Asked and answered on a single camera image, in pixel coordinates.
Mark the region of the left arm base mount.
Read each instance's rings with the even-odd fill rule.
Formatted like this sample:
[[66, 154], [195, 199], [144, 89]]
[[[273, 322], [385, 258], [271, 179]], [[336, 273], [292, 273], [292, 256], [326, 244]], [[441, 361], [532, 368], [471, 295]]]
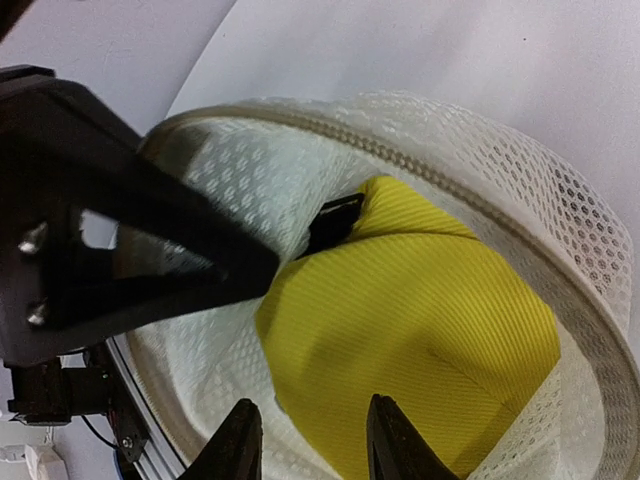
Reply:
[[8, 411], [27, 426], [66, 426], [75, 417], [103, 415], [116, 449], [129, 463], [138, 461], [150, 439], [141, 415], [105, 345], [81, 351], [82, 367], [64, 367], [57, 357], [37, 365], [11, 365]]

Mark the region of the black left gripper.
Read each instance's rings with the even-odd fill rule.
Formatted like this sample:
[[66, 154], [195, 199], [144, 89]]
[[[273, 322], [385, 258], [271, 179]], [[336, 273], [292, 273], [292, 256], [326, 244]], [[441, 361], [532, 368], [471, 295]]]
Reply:
[[[258, 298], [278, 256], [201, 194], [141, 158], [136, 134], [53, 70], [1, 70], [1, 357], [35, 365], [77, 347], [68, 328], [121, 333]], [[79, 207], [208, 260], [199, 273], [83, 273]]]

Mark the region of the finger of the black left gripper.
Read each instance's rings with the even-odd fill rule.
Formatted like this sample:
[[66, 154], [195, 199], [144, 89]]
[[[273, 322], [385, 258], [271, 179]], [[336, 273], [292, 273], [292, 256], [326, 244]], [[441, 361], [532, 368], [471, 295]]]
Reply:
[[300, 258], [343, 242], [360, 218], [364, 198], [363, 193], [355, 193], [325, 203], [309, 226], [307, 246]]

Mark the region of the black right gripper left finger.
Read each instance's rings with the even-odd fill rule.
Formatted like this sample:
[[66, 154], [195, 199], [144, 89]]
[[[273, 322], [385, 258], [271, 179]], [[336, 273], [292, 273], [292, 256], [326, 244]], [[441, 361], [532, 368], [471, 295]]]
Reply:
[[251, 400], [239, 400], [180, 480], [262, 478], [262, 419]]

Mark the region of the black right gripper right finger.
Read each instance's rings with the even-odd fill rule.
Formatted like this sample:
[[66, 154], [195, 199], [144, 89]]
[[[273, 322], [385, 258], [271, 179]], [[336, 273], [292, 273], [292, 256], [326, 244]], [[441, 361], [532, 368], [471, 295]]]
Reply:
[[372, 396], [366, 436], [370, 479], [458, 480], [390, 396]]

